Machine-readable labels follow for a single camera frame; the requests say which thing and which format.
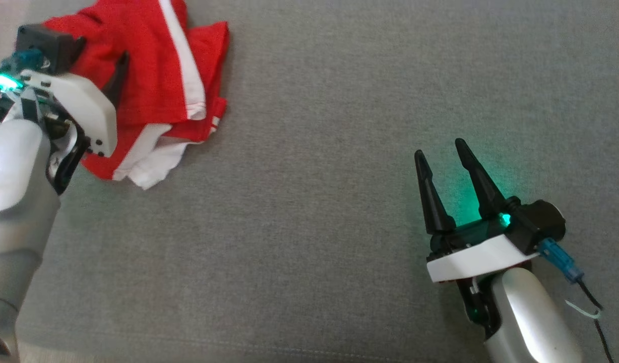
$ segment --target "gray tablecloth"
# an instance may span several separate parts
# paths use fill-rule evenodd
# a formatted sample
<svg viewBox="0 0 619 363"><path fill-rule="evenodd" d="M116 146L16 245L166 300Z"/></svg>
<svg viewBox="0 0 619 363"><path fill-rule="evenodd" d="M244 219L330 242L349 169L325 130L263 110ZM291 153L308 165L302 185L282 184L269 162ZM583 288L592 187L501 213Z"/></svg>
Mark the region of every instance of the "gray tablecloth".
<svg viewBox="0 0 619 363"><path fill-rule="evenodd" d="M87 0L36 0L29 21ZM619 0L208 0L232 32L218 133L148 192L77 172L19 320L36 344L138 361L487 361L434 285L413 152L448 211L544 198L606 306L619 361ZM604 361L588 307L538 276Z"/></svg>

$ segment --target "green led light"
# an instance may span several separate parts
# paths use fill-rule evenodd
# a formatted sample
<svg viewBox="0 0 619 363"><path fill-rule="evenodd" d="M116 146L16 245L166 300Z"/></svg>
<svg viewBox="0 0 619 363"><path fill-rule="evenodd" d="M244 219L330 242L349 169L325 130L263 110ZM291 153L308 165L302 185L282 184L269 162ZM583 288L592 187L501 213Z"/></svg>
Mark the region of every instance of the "green led light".
<svg viewBox="0 0 619 363"><path fill-rule="evenodd" d="M13 78L6 76L5 74L0 74L0 89L13 90L19 89L21 87L21 83L19 83L17 80L14 80Z"/></svg>
<svg viewBox="0 0 619 363"><path fill-rule="evenodd" d="M511 216L510 216L510 214L500 213L498 217L500 217L501 225L507 227L508 225L511 224Z"/></svg>

